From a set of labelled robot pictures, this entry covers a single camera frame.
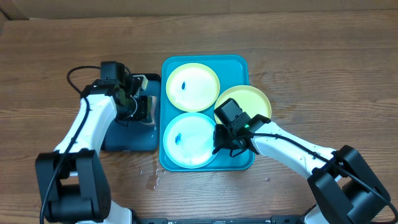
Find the light blue plate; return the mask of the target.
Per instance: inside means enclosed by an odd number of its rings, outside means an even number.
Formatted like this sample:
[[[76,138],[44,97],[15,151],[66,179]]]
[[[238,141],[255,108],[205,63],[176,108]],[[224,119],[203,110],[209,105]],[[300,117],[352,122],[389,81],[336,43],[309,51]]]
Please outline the light blue plate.
[[[202,113],[183,113],[167,125],[163,148],[177,166],[196,169],[214,158],[213,131],[215,122]]]

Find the brown sponge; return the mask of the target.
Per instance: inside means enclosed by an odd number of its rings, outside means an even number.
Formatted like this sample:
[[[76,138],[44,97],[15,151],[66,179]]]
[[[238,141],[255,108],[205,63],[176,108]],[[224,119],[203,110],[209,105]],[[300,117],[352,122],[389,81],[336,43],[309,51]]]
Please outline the brown sponge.
[[[156,104],[157,104],[157,97],[156,96],[148,96],[147,97],[147,117],[146,117],[146,123],[147,124],[154,124],[155,123]]]

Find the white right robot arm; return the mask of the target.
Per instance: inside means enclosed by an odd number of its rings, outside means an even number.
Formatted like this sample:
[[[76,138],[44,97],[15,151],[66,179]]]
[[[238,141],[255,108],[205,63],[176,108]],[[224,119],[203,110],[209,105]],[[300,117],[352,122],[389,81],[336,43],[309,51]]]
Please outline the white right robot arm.
[[[308,182],[316,204],[299,223],[372,223],[391,205],[381,181],[355,148],[339,150],[305,141],[262,115],[217,111],[215,151],[246,149],[271,157]]]

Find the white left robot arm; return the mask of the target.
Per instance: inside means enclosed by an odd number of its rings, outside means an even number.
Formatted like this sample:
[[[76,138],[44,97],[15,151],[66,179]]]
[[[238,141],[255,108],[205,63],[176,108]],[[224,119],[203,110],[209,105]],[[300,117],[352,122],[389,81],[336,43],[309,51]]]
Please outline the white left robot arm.
[[[105,152],[152,152],[159,144],[161,78],[102,62],[84,89],[64,139],[35,160],[41,223],[138,223],[134,210],[111,198],[100,161]]]

